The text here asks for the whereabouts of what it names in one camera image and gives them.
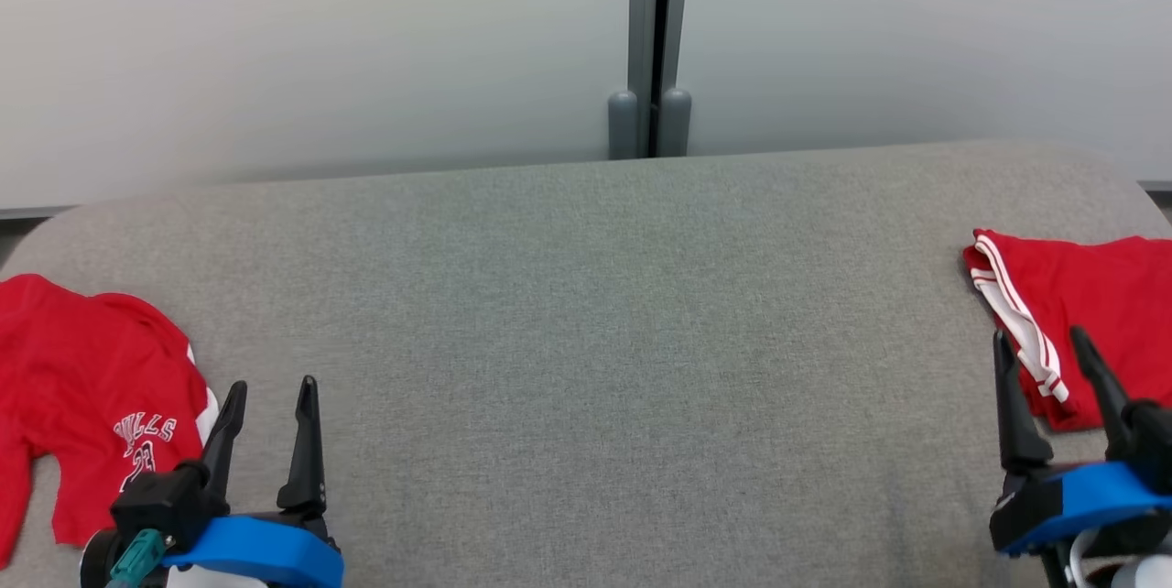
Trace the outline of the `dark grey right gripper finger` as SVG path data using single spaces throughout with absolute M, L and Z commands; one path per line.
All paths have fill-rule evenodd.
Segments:
M 993 392 L 996 396 L 1000 464 L 1008 474 L 1030 476 L 1049 467 L 1052 447 L 1038 433 L 1020 384 L 1020 360 L 1004 330 L 993 334 Z
M 1105 458 L 1125 461 L 1134 454 L 1134 433 L 1129 421 L 1130 398 L 1089 333 L 1075 324 L 1069 330 L 1069 337 L 1081 374 L 1092 387 L 1101 411 L 1102 429 L 1108 439 Z

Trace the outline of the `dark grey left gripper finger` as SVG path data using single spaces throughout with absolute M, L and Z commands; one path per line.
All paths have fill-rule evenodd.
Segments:
M 297 440 L 289 458 L 288 483 L 277 491 L 277 507 L 298 517 L 322 517 L 327 510 L 319 388 L 304 376 L 298 388 Z
M 222 411 L 202 451 L 202 504 L 210 517 L 229 517 L 226 488 L 236 438 L 244 424 L 248 387 L 244 380 L 231 384 Z

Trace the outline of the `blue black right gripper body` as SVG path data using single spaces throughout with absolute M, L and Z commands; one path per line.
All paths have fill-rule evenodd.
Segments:
M 1168 538 L 1168 495 L 1119 461 L 1008 473 L 989 529 L 993 549 L 1008 556 L 1037 555 L 1084 532 L 1095 556 L 1147 553 Z

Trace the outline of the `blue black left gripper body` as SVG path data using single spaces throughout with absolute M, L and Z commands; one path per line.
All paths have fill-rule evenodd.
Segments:
M 168 522 L 163 566 L 202 568 L 279 587 L 341 587 L 346 562 L 325 520 L 327 507 L 302 506 L 245 517 Z

